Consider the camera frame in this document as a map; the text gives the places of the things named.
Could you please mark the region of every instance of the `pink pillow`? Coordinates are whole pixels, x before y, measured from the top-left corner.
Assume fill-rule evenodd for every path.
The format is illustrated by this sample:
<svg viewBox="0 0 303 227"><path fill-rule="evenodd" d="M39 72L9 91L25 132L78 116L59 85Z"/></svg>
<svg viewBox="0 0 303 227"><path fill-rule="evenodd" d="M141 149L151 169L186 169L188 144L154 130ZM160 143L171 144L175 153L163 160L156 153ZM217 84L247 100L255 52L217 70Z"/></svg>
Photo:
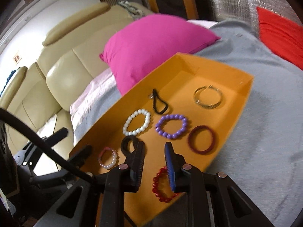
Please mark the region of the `pink pillow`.
<svg viewBox="0 0 303 227"><path fill-rule="evenodd" d="M218 39L210 30L180 17L153 14L113 35L100 58L111 68L124 95L177 52L194 54Z"/></svg>

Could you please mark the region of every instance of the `bubble wrap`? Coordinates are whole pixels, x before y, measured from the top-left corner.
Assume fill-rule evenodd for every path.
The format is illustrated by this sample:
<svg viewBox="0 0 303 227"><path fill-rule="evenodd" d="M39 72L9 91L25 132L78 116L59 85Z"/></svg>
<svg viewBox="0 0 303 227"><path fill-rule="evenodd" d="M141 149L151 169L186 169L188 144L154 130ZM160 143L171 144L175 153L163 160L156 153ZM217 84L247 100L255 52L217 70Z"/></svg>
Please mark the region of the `bubble wrap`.
<svg viewBox="0 0 303 227"><path fill-rule="evenodd" d="M302 25L298 16L286 0L212 0L217 21L237 18L251 23L259 33L257 6L278 13L293 22Z"/></svg>

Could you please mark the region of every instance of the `screw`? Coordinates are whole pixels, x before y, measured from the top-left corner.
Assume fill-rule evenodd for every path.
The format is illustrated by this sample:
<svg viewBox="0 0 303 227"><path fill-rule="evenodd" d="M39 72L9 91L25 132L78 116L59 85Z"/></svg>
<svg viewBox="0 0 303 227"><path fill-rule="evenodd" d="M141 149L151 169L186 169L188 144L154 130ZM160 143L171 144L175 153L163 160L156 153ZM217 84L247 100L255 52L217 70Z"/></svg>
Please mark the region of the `screw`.
<svg viewBox="0 0 303 227"><path fill-rule="evenodd" d="M225 178L227 174L225 172L218 172L218 177Z"/></svg>
<svg viewBox="0 0 303 227"><path fill-rule="evenodd" d="M191 169L191 165L190 165L190 164L184 164L184 165L182 166L182 168L183 168L184 170L190 170L190 169Z"/></svg>
<svg viewBox="0 0 303 227"><path fill-rule="evenodd" d="M120 170L125 170L125 169L128 168L128 165L127 164L120 164L118 167L119 167Z"/></svg>

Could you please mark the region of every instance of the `black bracelet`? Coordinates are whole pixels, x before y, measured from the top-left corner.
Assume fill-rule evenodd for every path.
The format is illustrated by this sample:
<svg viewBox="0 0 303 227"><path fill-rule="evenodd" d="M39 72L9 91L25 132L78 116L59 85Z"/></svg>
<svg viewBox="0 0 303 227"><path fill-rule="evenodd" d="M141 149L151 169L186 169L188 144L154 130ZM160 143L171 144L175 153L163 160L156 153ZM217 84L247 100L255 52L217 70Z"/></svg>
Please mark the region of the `black bracelet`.
<svg viewBox="0 0 303 227"><path fill-rule="evenodd" d="M128 136L124 137L121 142L121 152L125 156L128 156L131 154L131 152L127 149L127 145L130 141L133 142L134 149L137 149L137 147L138 147L139 139L137 137L135 137L134 135L128 135Z"/></svg>
<svg viewBox="0 0 303 227"><path fill-rule="evenodd" d="M153 101L153 109L154 109L155 113L157 113L157 114L164 114L166 112L166 110L169 108L169 105L167 104L167 102L165 102L164 100L162 100L159 97L156 89L152 90L151 98L154 99L154 101ZM159 99L160 102L162 102L162 103L165 104L165 108L162 111L158 111L157 110L157 106L156 106L157 98Z"/></svg>

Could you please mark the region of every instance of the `bed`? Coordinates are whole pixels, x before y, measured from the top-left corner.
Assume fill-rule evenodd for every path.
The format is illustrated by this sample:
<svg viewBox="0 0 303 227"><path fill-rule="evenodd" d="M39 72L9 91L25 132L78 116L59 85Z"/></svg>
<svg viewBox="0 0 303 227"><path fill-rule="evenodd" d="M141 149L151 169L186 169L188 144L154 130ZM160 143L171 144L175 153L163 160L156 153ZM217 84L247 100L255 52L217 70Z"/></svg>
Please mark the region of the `bed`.
<svg viewBox="0 0 303 227"><path fill-rule="evenodd" d="M274 226L291 226L303 208L303 71L273 54L246 22L225 20L211 30L222 38L196 55L242 69L255 81L236 128L207 172L225 171ZM121 97L111 71L106 74L110 81L101 82L102 95L73 122L76 142ZM86 93L93 91L90 86ZM185 226L183 209L181 198L147 226Z"/></svg>

